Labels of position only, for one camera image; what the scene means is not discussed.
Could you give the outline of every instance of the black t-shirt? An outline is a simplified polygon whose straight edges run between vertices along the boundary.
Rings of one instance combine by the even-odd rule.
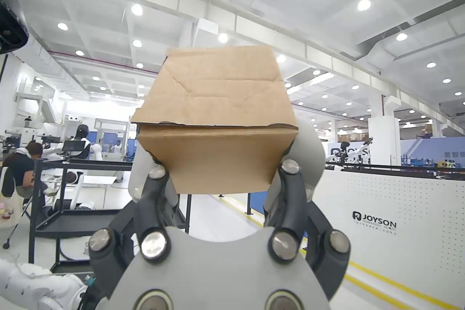
[[[16,186],[22,186],[24,173],[34,170],[34,161],[25,154],[13,153],[3,161],[3,166],[13,172]]]

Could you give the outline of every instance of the floor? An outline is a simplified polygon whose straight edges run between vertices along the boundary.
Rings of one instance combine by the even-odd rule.
[[[127,187],[128,176],[121,184],[114,184],[107,188],[105,209],[119,209],[129,202]],[[103,189],[85,188],[81,192],[80,201],[93,201],[96,208],[103,204]],[[181,209],[186,207],[186,197],[181,196]],[[211,196],[193,196],[191,205],[190,235],[211,242],[227,242],[246,237],[257,231],[258,227],[249,222],[230,207],[217,201]],[[0,230],[0,245],[3,245],[10,229]],[[26,262],[28,258],[29,222],[24,218],[13,236],[11,248],[6,252],[0,249],[0,258],[11,260],[17,258],[19,262]],[[86,259],[84,254],[88,237],[62,241],[64,254],[73,259]],[[54,241],[38,239],[36,242],[35,263],[45,268],[54,262]],[[344,281],[335,297],[331,300],[332,310],[387,310],[390,305],[365,292],[353,283]],[[7,303],[0,298],[0,309],[20,310],[19,307]]]

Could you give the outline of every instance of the metal screw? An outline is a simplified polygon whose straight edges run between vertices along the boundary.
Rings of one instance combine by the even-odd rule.
[[[299,164],[293,159],[285,159],[281,167],[287,174],[297,174],[300,170]]]
[[[329,235],[329,242],[338,253],[347,253],[350,248],[349,238],[339,230],[332,230]]]
[[[160,179],[160,178],[163,178],[165,174],[166,174],[166,170],[163,167],[163,165],[156,164],[155,166],[152,167],[152,169],[148,173],[148,176],[151,179]]]
[[[107,229],[97,230],[89,240],[92,251],[101,251],[110,243],[110,232]]]
[[[166,249],[167,240],[163,233],[153,232],[147,235],[141,244],[142,255],[147,259],[156,259]]]
[[[290,261],[297,255],[297,241],[289,233],[276,233],[271,245],[275,254],[285,261]]]

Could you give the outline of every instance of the light fixture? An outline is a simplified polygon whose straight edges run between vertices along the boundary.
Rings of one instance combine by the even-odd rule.
[[[218,36],[218,41],[220,41],[222,44],[225,44],[226,42],[228,42],[228,34],[226,34],[226,33],[221,33],[221,34]]]
[[[370,6],[372,6],[372,3],[370,2],[370,0],[361,0],[357,6],[357,9],[359,11],[365,11],[365,10],[370,9]]]
[[[404,41],[407,39],[407,34],[405,33],[399,33],[396,37],[397,41]]]
[[[142,6],[140,6],[138,3],[136,3],[132,8],[131,8],[131,11],[133,12],[133,14],[135,14],[136,16],[141,16],[143,11],[142,11]]]

